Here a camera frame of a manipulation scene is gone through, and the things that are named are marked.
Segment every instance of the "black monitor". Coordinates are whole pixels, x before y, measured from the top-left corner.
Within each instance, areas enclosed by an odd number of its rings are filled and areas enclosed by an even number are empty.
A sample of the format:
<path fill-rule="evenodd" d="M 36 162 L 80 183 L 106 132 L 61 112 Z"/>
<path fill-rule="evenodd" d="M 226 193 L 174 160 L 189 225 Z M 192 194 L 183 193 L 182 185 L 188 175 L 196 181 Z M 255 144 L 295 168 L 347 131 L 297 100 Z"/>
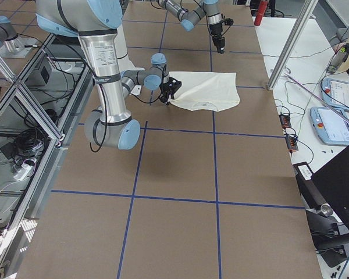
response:
<path fill-rule="evenodd" d="M 319 169 L 312 181 L 349 229 L 349 146 Z"/>

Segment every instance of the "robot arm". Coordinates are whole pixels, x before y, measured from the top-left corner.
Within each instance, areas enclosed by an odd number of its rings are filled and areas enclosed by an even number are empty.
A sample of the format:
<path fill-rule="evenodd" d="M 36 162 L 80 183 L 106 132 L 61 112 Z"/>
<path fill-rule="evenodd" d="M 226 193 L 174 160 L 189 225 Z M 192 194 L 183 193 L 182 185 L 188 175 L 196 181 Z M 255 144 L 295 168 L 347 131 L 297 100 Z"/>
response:
<path fill-rule="evenodd" d="M 210 36 L 217 52 L 223 54 L 225 51 L 225 38 L 223 36 L 222 25 L 231 26 L 234 21 L 226 19 L 218 8 L 218 0 L 202 0 L 198 6 L 189 12 L 183 9 L 174 0 L 157 0 L 159 6 L 165 8 L 181 22 L 186 31 L 191 31 L 194 26 L 206 16 L 209 26 Z"/>
<path fill-rule="evenodd" d="M 10 20 L 5 16 L 0 16 L 0 47 L 3 43 L 11 53 L 16 53 L 24 49 L 22 39 L 13 28 Z"/>
<path fill-rule="evenodd" d="M 132 119 L 124 99 L 137 84 L 149 90 L 169 87 L 164 55 L 154 55 L 148 71 L 126 71 L 122 78 L 115 48 L 123 16 L 119 0 L 37 0 L 36 4 L 38 25 L 50 33 L 77 37 L 93 70 L 102 109 L 91 112 L 84 125 L 86 137 L 99 146 L 133 148 L 140 124 Z"/>

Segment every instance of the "cardboard surface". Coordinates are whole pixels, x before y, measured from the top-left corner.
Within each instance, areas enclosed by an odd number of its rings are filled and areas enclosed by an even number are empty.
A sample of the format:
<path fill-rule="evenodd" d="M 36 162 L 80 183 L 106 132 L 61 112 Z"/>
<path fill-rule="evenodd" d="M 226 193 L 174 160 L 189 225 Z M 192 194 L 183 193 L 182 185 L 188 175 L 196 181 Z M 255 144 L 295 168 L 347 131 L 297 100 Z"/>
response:
<path fill-rule="evenodd" d="M 212 134 L 146 132 L 137 195 L 215 199 Z"/>
<path fill-rule="evenodd" d="M 129 198 L 52 194 L 17 278 L 116 274 Z"/>
<path fill-rule="evenodd" d="M 322 278 L 304 210 L 220 205 L 223 278 Z"/>
<path fill-rule="evenodd" d="M 236 71 L 241 103 L 222 113 L 190 112 L 130 96 L 127 108 L 141 124 L 132 151 L 92 153 L 79 125 L 55 185 L 64 193 L 52 194 L 19 279 L 72 278 L 71 272 L 76 278 L 321 278 L 272 94 L 262 89 L 268 77 L 248 27 L 249 9 L 220 7 L 236 25 L 225 35 L 223 55 L 213 52 L 206 25 L 185 33 L 165 11 L 129 3 L 123 24 L 136 66 L 149 68 L 151 55 L 162 52 L 170 71 Z M 158 93 L 143 90 L 140 98 Z M 94 90 L 81 121 L 98 105 Z M 91 219 L 86 228 L 84 219 Z M 70 221 L 76 230 L 65 227 Z M 68 244 L 60 246 L 56 236 Z M 74 263 L 75 252 L 84 251 L 90 262 Z"/>
<path fill-rule="evenodd" d="M 221 201 L 302 206 L 282 138 L 217 135 Z"/>
<path fill-rule="evenodd" d="M 239 105 L 215 113 L 216 131 L 283 136 L 272 91 L 257 88 L 237 90 L 241 99 Z"/>
<path fill-rule="evenodd" d="M 130 151 L 108 148 L 92 153 L 84 127 L 79 126 L 54 189 L 131 194 L 140 145 L 141 139 Z"/>
<path fill-rule="evenodd" d="M 214 205 L 136 200 L 120 277 L 217 278 Z"/>

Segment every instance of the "white wall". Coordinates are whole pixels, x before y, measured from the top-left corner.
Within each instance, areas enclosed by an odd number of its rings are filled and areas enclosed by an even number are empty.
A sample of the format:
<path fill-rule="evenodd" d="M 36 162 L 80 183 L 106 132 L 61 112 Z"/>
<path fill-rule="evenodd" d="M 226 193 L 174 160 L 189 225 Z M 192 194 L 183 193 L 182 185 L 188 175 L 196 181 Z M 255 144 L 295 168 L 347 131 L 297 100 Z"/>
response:
<path fill-rule="evenodd" d="M 326 0 L 343 23 L 349 25 L 349 0 Z"/>

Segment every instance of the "white cloth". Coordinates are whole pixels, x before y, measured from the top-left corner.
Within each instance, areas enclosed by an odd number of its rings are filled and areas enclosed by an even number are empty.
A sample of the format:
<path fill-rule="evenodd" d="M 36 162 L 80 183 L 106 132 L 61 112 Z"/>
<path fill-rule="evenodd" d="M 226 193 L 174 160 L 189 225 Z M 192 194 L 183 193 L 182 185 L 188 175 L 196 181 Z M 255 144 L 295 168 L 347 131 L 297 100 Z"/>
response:
<path fill-rule="evenodd" d="M 171 71 L 169 74 L 182 82 L 174 100 L 169 98 L 172 105 L 191 111 L 208 109 L 220 112 L 240 102 L 235 86 L 236 73 Z"/>

